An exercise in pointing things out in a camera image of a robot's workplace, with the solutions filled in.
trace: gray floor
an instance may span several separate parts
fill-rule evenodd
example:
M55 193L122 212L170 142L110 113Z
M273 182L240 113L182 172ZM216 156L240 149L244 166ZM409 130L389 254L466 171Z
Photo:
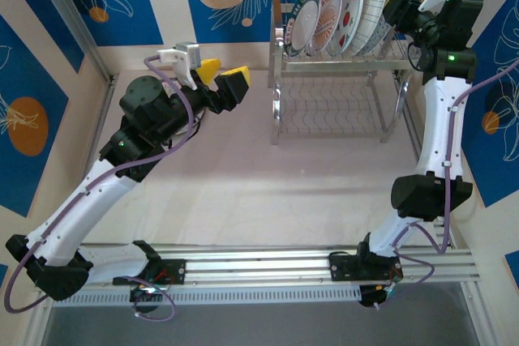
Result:
M428 284L405 295L380 312L356 302L183 305L168 323L147 323L123 307L59 308L43 345L478 344L459 285Z

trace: stainless steel dish rack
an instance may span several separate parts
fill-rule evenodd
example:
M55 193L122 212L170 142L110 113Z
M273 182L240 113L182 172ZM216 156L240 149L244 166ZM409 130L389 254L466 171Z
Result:
M412 75L407 42L390 31L365 56L315 57L285 53L284 15L291 4L272 0L268 86L274 89L272 144L293 137L379 137L386 143L401 119ZM397 100L386 122L376 87L377 74L392 74Z

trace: dish rack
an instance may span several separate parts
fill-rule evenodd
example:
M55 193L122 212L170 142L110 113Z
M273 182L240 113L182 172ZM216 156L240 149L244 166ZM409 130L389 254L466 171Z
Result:
M405 106L413 68L409 57L418 57L405 40L394 40L390 30L371 53L331 57L285 52L284 15L292 4L272 0L268 86L273 88L272 144L280 138L378 137L387 143ZM392 73L397 100L386 122L376 87L377 72Z

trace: wire rack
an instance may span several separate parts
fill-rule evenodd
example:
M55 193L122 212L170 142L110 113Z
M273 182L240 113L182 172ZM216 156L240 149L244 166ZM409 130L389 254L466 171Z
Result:
M380 137L388 142L401 118L412 75L409 57L419 53L406 40L394 40L390 31L366 55L346 53L332 57L326 50L308 57L288 57L284 47L283 14L291 4L272 0L268 85L274 89L272 144L281 137ZM378 71L390 71L397 101L379 99ZM395 106L386 121L381 105Z

